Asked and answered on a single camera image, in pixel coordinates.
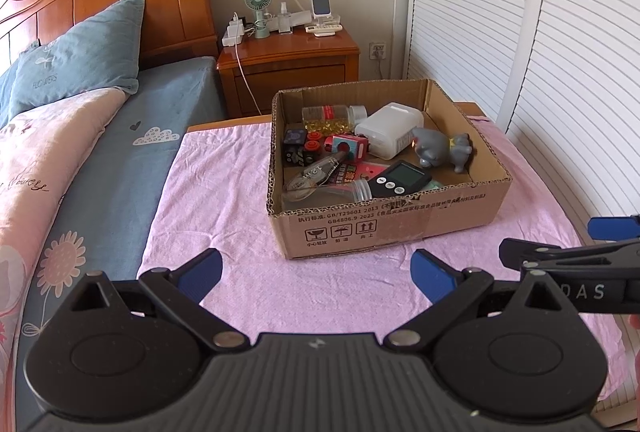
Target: pillow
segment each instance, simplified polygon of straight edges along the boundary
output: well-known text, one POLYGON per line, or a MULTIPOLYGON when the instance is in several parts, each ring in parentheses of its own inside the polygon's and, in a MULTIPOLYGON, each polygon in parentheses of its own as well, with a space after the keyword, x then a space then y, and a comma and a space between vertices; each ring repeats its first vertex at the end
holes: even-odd
POLYGON ((138 91, 140 30, 145 0, 119 0, 46 46, 18 59, 9 100, 16 115, 84 91, 138 91))
POLYGON ((20 57, 25 53, 39 47, 40 41, 34 40, 22 51, 9 69, 0 76, 0 129, 9 123, 9 100, 11 99, 11 89, 15 81, 15 72, 18 69, 20 57))

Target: charging cable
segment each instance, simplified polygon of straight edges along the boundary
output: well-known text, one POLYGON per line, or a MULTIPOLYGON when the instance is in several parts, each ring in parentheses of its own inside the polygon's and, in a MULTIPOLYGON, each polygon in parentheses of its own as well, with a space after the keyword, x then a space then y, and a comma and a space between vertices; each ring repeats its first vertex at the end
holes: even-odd
MULTIPOLYGON (((237 12, 234 12, 234 21, 235 22, 239 22, 238 13, 237 12)), ((246 76, 244 76, 244 70, 242 69, 242 64, 240 64, 240 57, 238 56, 238 37, 236 37, 234 39, 234 43, 235 43, 234 46, 236 48, 236 60, 238 61, 238 67, 240 68, 240 74, 242 75, 242 80, 244 80, 244 85, 246 85, 246 88, 249 91, 249 94, 251 95, 251 98, 254 101, 255 108, 258 110, 258 114, 260 116, 262 116, 262 111, 260 111, 260 107, 258 107, 258 102, 255 101, 254 92, 251 91, 251 88, 249 87, 249 82, 246 81, 246 76)))

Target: gray elephant toy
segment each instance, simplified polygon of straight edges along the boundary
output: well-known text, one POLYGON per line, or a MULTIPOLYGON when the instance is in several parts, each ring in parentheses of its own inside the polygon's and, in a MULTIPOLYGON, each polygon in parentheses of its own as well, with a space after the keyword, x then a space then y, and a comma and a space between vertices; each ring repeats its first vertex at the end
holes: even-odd
POLYGON ((469 135, 455 135, 449 138, 440 131, 416 127, 412 129, 414 151, 425 168, 439 167, 443 163, 453 163, 457 173, 465 171, 466 162, 473 151, 469 135))

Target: nightstand drawer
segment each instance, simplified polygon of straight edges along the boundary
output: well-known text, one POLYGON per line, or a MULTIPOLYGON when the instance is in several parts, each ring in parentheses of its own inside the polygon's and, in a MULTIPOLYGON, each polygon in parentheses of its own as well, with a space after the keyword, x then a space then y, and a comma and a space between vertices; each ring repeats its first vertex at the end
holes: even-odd
MULTIPOLYGON (((241 76, 234 78, 242 112, 254 113, 255 104, 244 80, 241 76)), ((271 112, 271 101, 280 89, 337 84, 345 82, 345 76, 344 66, 316 66, 247 74, 246 80, 251 86, 260 111, 266 114, 271 112)))

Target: portable fan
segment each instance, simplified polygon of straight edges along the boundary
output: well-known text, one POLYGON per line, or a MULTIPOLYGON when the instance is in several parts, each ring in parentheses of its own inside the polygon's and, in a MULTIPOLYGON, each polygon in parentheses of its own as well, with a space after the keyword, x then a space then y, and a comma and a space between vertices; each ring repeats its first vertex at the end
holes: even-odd
POLYGON ((244 3, 255 11, 255 38, 269 37, 264 11, 271 4, 271 0, 244 0, 244 3))

